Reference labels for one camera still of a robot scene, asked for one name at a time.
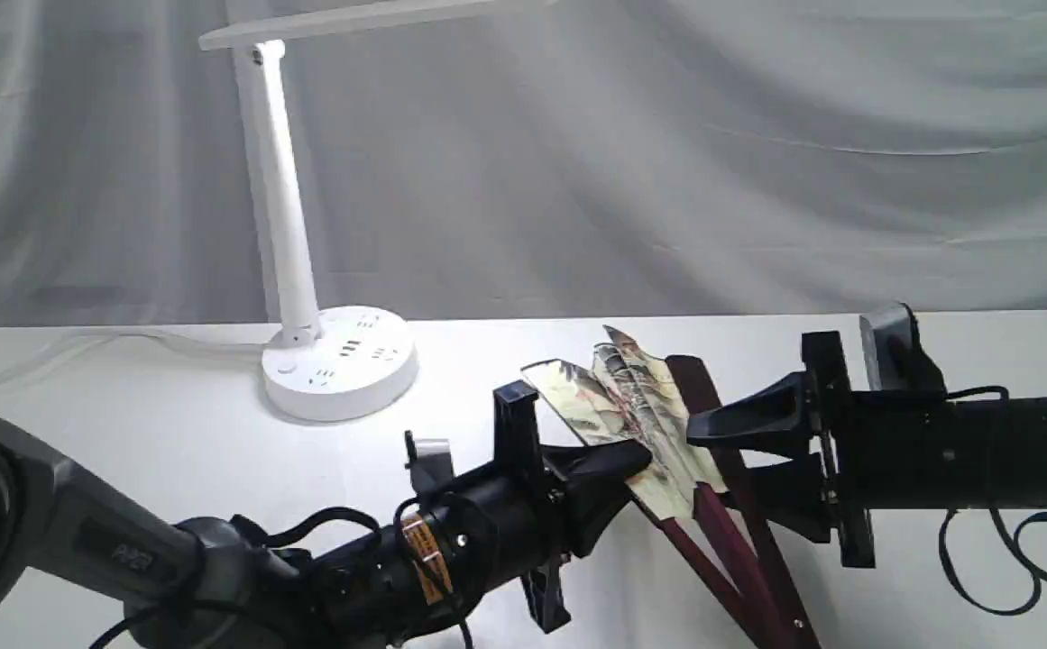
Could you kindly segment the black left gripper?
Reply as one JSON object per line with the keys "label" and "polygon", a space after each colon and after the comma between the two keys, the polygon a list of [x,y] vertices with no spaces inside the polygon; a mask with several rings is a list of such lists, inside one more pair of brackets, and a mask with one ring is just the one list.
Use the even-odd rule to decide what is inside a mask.
{"label": "black left gripper", "polygon": [[483,596],[510,582],[541,631],[569,624],[561,563],[567,552],[592,554],[652,453],[634,440],[540,444],[538,393],[526,382],[491,399],[488,462],[415,492],[389,525],[317,559],[317,611],[332,644],[397,645],[464,625]]}

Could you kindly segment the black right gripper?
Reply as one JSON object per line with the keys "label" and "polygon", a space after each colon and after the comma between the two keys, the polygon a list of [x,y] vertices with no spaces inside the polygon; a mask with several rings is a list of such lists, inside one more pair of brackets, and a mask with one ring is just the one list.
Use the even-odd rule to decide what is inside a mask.
{"label": "black right gripper", "polygon": [[[841,564],[861,570],[875,566],[875,509],[1047,509],[1047,396],[856,391],[833,330],[804,334],[801,361],[804,373],[689,418],[692,446],[788,458],[747,467],[725,455],[725,507],[816,544],[837,529]],[[809,412],[836,451],[825,482],[836,520],[822,460],[807,455]]]}

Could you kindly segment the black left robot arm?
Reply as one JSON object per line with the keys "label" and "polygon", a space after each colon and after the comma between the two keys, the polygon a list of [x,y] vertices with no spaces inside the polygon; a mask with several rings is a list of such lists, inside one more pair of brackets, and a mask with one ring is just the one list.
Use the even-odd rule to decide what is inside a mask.
{"label": "black left robot arm", "polygon": [[622,439],[545,446],[538,395],[502,386],[493,456],[456,475],[444,440],[405,434],[413,498],[387,525],[326,507],[269,534],[248,518],[170,525],[77,461],[0,418],[0,603],[41,570],[122,603],[143,648],[399,648],[450,628],[517,580],[528,616],[569,624],[559,572],[592,553],[650,451]]}

